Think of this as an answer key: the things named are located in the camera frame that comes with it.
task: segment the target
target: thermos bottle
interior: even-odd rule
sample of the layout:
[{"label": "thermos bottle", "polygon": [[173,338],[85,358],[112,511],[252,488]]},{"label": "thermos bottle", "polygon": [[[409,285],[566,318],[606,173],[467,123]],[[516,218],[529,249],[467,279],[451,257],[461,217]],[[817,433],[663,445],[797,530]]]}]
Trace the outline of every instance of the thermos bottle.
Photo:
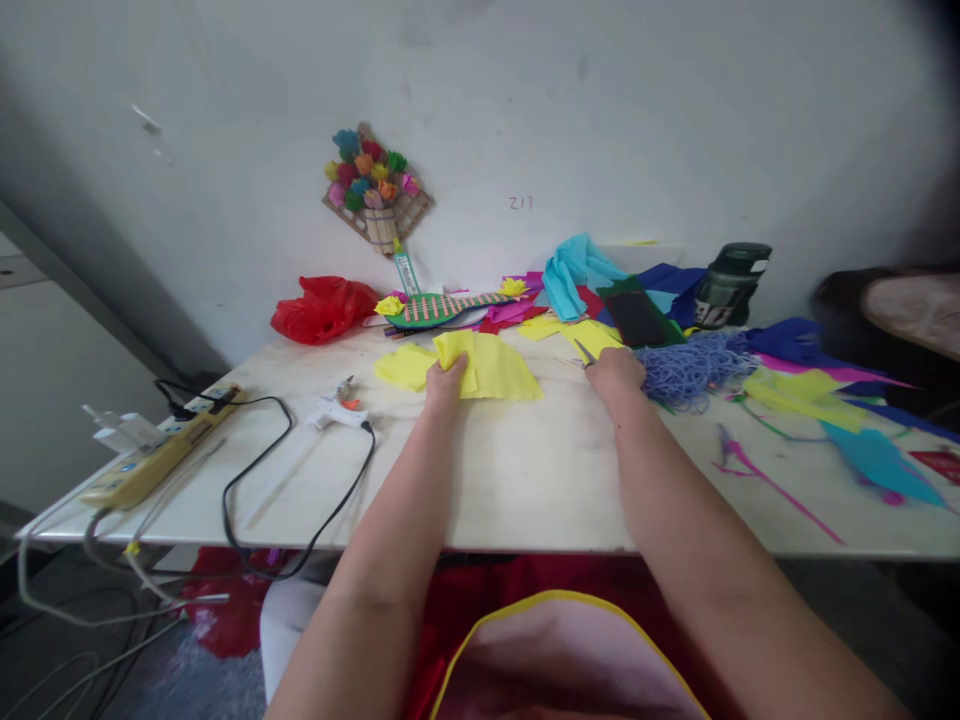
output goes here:
[{"label": "thermos bottle", "polygon": [[750,297],[773,249],[762,243],[728,243],[697,289],[697,327],[716,330],[727,323],[744,325],[750,314]]}]

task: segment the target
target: power strip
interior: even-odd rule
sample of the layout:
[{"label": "power strip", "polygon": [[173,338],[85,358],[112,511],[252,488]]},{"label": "power strip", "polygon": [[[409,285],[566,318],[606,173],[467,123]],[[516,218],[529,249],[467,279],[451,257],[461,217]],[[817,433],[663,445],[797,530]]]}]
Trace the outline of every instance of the power strip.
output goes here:
[{"label": "power strip", "polygon": [[[239,385],[225,383],[215,385],[204,395],[238,402],[246,393]],[[237,409],[235,405],[220,405],[203,398],[194,398],[185,407],[197,413],[193,420],[164,420],[159,426],[168,436],[163,444],[149,452],[137,451],[118,460],[84,491],[80,501],[111,510],[136,507],[225,417]]]}]

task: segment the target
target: flower basket decoration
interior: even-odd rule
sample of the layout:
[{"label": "flower basket decoration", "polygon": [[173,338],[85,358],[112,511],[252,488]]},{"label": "flower basket decoration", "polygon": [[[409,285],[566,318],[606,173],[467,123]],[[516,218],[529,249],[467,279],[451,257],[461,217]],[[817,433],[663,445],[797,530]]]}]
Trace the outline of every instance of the flower basket decoration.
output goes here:
[{"label": "flower basket decoration", "polygon": [[410,172],[407,159],[374,140],[369,128],[333,136],[340,160],[323,172],[330,186],[323,204],[381,255],[392,255],[394,238],[405,241],[433,200]]}]

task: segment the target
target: floor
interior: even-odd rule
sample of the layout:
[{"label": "floor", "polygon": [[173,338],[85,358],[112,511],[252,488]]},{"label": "floor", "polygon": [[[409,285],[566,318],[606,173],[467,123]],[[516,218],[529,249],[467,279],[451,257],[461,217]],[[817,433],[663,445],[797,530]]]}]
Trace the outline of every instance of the floor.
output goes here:
[{"label": "floor", "polygon": [[[781,567],[814,610],[917,718],[960,717],[960,699],[953,689],[955,679],[960,677],[960,647],[907,599],[891,581],[889,572],[881,572],[870,563],[853,561],[791,560],[781,562]],[[54,602],[68,595],[117,585],[137,589],[136,582],[91,566],[81,555],[70,552],[61,553],[31,582],[38,596]],[[143,606],[152,603],[148,595],[138,597]],[[128,605],[129,599],[122,591],[112,590],[68,607],[78,614],[104,617],[129,612]],[[10,614],[23,614],[16,599],[0,605],[0,615]],[[168,622],[163,619],[154,623],[150,631]],[[84,630],[44,616],[12,634],[0,630],[0,708],[10,708],[60,662],[79,652],[93,649],[104,660],[115,657],[124,645],[128,628],[123,625]],[[137,638],[145,630],[145,622],[138,624]],[[120,667],[121,673],[125,672],[124,666]],[[63,670],[11,719],[37,718],[89,668],[86,661],[78,661]],[[104,681],[84,698],[72,716],[74,720],[93,717]],[[63,718],[74,701],[71,698],[49,717]],[[245,658],[217,660],[197,644],[193,628],[181,623],[142,652],[99,718],[245,720],[260,718],[263,711],[259,652]]]}]

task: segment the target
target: table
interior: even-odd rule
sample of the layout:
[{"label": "table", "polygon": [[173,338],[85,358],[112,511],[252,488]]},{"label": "table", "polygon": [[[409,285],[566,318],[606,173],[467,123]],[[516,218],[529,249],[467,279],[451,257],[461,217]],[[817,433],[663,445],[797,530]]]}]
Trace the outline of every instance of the table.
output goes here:
[{"label": "table", "polygon": [[[438,332],[421,333],[405,342],[432,347]],[[524,355],[546,397],[529,403],[464,401],[447,546],[488,552],[634,550],[617,492],[611,423],[583,372],[558,360],[574,358],[576,352],[560,335],[534,343],[511,328],[501,333],[501,338]],[[277,338],[224,378],[243,386],[250,398],[280,395],[302,420],[324,393],[348,375],[355,376],[353,397],[370,410],[377,451],[366,477],[324,532],[318,548],[346,545],[423,405],[423,394],[399,390],[373,374],[374,361],[397,347],[398,342],[385,338],[378,328],[354,330],[316,348]],[[811,418],[778,417],[762,406],[754,407],[786,432],[823,436]],[[697,466],[774,555],[896,560],[960,557],[960,516],[914,501],[901,507],[885,505],[873,490],[855,482],[853,472],[830,443],[783,440],[722,397],[713,397],[703,415],[672,416],[661,411],[661,416]],[[846,544],[832,540],[762,480],[718,470],[713,465],[720,460],[718,423],[742,443],[759,469]],[[879,417],[871,418],[868,426],[888,436],[902,429]],[[215,442],[222,436],[227,438],[226,444],[173,495],[147,528],[143,542],[225,545],[220,519],[222,488],[284,427],[281,412],[272,403],[238,408],[215,436],[205,441]],[[315,431],[298,425],[241,481],[234,495],[234,517],[242,517],[271,476],[282,472],[302,451],[301,443],[309,433]],[[290,474],[259,520],[249,529],[237,529],[241,542],[259,547],[305,546],[353,481],[369,440],[367,433],[341,425],[331,425],[317,435],[313,450]],[[933,450],[943,442],[916,431],[897,440],[906,450]],[[952,506],[960,507],[960,487],[917,465]],[[150,504],[148,500],[129,512],[106,518],[99,529],[101,540],[126,543]],[[91,514],[89,507],[68,501],[50,517],[39,518],[38,537],[79,542]]]}]

